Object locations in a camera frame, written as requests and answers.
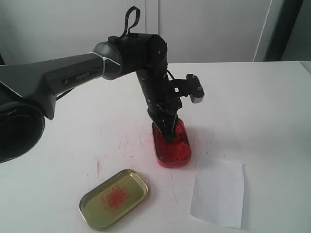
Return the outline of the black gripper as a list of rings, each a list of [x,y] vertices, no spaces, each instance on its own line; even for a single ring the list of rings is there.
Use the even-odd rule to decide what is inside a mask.
[[[173,141],[178,123],[177,110],[181,104],[176,100],[173,83],[169,81],[167,71],[157,74],[146,68],[136,71],[136,75],[147,103],[149,117],[164,140]]]

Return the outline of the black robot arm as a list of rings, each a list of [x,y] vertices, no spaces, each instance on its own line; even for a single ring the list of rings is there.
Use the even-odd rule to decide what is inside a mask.
[[[167,75],[167,43],[157,34],[109,37],[87,54],[25,65],[0,67],[0,160],[31,150],[40,140],[45,119],[70,90],[96,78],[115,80],[136,73],[148,115],[166,141],[175,137],[180,101]]]

